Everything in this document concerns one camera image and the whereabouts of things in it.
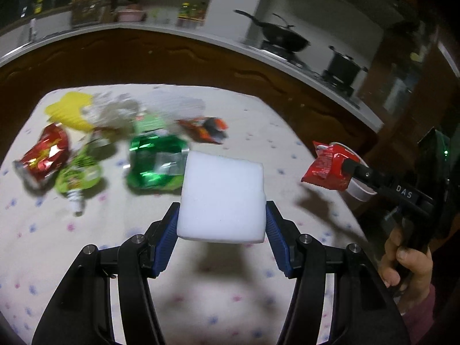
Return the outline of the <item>person right hand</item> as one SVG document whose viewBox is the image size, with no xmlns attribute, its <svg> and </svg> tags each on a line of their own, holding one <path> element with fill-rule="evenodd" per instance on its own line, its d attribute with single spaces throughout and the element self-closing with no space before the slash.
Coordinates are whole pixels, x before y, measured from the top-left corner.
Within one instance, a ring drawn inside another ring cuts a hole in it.
<svg viewBox="0 0 460 345">
<path fill-rule="evenodd" d="M 387 288 L 400 284 L 402 293 L 397 306 L 405 314 L 428 298 L 433 260 L 429 249 L 423 253 L 402 244 L 402 229 L 395 226 L 384 244 L 378 273 Z"/>
</svg>

